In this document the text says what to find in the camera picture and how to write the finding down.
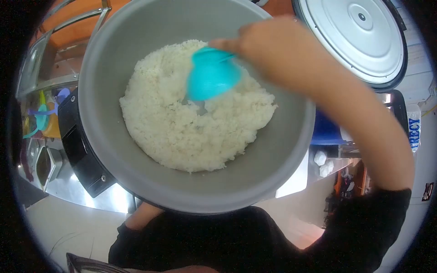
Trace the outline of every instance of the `person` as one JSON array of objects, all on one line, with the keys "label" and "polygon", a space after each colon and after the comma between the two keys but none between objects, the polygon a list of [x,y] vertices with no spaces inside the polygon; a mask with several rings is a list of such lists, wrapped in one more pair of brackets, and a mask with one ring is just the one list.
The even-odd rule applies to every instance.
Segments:
[{"label": "person", "polygon": [[399,235],[414,179],[412,151],[397,120],[295,17],[243,26],[238,38],[209,46],[237,54],[270,82],[314,101],[352,136],[377,189],[342,202],[304,250],[257,207],[193,216],[143,203],[118,228],[109,263],[179,273],[376,270]]}]

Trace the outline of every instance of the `black shirt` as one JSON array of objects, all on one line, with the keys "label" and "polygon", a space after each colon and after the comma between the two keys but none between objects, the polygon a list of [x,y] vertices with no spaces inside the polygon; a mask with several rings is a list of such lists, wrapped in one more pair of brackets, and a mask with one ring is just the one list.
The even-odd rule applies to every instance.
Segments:
[{"label": "black shirt", "polygon": [[299,250],[263,209],[214,216],[164,212],[142,231],[122,224],[108,261],[165,271],[190,265],[219,272],[373,272],[397,239],[411,190],[343,201],[323,235]]}]

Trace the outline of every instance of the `rice cooker lid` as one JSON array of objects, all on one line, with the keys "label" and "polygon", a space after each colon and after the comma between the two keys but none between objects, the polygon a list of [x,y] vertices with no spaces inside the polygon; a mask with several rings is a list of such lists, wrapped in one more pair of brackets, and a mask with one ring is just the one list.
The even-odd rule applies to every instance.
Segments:
[{"label": "rice cooker lid", "polygon": [[382,0],[297,0],[295,4],[296,14],[323,46],[363,81],[386,84],[405,75],[405,37]]}]

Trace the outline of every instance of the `rice cooker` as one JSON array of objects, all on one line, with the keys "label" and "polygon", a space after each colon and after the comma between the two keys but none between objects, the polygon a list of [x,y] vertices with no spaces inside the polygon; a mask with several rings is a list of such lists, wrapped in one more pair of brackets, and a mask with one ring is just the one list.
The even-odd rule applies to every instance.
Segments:
[{"label": "rice cooker", "polygon": [[268,18],[248,0],[133,0],[114,13],[89,42],[78,88],[58,109],[64,150],[90,196],[117,182],[159,207],[217,214],[250,206],[284,184],[310,144],[315,106],[257,78],[249,66],[279,107],[224,169],[189,174],[158,164],[129,135],[119,104],[135,64],[149,53],[189,39],[236,37],[241,26]]},{"label": "rice cooker", "polygon": [[394,89],[408,63],[405,24],[390,0],[293,0],[308,25],[337,61],[376,92]]}]

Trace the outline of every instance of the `cooked white rice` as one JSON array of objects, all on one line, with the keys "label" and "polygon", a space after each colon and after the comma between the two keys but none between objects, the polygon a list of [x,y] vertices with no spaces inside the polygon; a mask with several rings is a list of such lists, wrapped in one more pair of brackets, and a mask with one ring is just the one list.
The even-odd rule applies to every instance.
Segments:
[{"label": "cooked white rice", "polygon": [[158,163],[187,172],[225,167],[244,154],[277,107],[274,95],[243,69],[231,91],[198,106],[182,105],[192,54],[206,43],[189,40],[167,45],[137,62],[125,96],[120,98],[126,127],[135,142]]}]

